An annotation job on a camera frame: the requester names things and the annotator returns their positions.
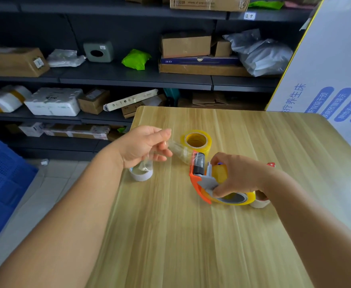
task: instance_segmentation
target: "white floor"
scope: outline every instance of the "white floor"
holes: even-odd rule
[[[40,170],[0,233],[0,266],[45,214],[69,190],[89,162],[27,160]]]

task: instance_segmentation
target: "blue basket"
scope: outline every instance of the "blue basket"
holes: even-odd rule
[[[37,172],[38,169],[0,141],[0,232]]]

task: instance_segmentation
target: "purple box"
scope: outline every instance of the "purple box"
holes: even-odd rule
[[[214,57],[214,56],[192,56],[192,57],[161,57],[162,64],[192,64],[212,66],[236,66],[240,64],[237,56]]]

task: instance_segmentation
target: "white poster board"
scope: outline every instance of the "white poster board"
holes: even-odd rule
[[[351,0],[324,0],[267,111],[318,113],[351,145]]]

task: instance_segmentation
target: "green gray box with oval hole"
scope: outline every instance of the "green gray box with oval hole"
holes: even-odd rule
[[[83,44],[86,57],[92,62],[111,62],[114,59],[114,50],[110,41],[86,42]]]

